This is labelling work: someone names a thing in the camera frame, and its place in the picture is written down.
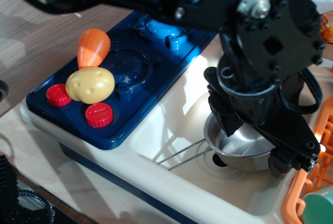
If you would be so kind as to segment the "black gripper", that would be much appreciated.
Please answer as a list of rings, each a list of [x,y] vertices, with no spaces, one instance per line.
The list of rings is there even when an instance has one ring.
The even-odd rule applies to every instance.
[[[321,88],[307,68],[275,84],[257,79],[249,86],[229,67],[209,67],[203,76],[211,111],[227,137],[246,123],[275,146],[268,159],[273,178],[317,164],[319,143],[303,116],[319,109]]]

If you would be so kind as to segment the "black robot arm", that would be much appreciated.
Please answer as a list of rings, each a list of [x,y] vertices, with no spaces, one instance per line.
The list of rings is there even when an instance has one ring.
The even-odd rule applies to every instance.
[[[232,135],[247,123],[274,144],[273,177],[310,171],[320,146],[303,115],[318,110],[322,91],[310,65],[322,63],[321,15],[312,0],[25,0],[50,14],[99,4],[136,9],[160,22],[220,35],[223,54],[208,68],[209,105]]]

